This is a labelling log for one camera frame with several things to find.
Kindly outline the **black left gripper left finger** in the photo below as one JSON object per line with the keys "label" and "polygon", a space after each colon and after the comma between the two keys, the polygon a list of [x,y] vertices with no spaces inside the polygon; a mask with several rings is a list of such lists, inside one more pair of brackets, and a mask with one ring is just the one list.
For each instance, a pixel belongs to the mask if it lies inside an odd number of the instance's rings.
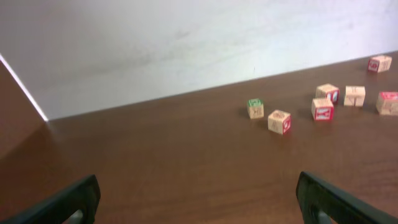
{"label": "black left gripper left finger", "polygon": [[1,223],[63,223],[76,212],[81,213],[79,223],[94,223],[100,198],[99,183],[91,174]]}

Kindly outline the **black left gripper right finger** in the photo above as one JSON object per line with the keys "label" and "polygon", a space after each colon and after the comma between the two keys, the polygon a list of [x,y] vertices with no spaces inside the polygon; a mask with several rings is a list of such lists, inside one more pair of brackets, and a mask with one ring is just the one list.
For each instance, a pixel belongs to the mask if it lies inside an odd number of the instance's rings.
{"label": "black left gripper right finger", "polygon": [[309,172],[301,172],[296,197],[304,224],[395,224],[397,218],[378,210]]}

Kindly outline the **wooden block red bottom face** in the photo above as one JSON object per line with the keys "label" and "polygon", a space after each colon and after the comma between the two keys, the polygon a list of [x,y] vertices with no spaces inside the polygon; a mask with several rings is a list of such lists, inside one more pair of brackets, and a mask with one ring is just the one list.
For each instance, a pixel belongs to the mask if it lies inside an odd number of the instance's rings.
{"label": "wooden block red bottom face", "polygon": [[332,120],[334,105],[328,98],[314,98],[312,100],[312,116],[315,121]]}

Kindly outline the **wooden block letter I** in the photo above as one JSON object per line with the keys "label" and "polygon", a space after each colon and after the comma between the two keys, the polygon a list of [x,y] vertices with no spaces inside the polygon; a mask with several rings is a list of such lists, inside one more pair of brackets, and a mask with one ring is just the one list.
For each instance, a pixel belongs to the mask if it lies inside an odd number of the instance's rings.
{"label": "wooden block letter I", "polygon": [[364,86],[346,86],[344,105],[363,107],[365,96]]}

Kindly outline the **wooden block red E face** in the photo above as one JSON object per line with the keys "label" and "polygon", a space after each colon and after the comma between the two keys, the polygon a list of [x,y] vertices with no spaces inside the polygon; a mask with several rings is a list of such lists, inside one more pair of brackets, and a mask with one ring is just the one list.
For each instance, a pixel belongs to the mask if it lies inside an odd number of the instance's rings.
{"label": "wooden block red E face", "polygon": [[376,109],[380,115],[397,116],[398,92],[381,91],[378,94]]}

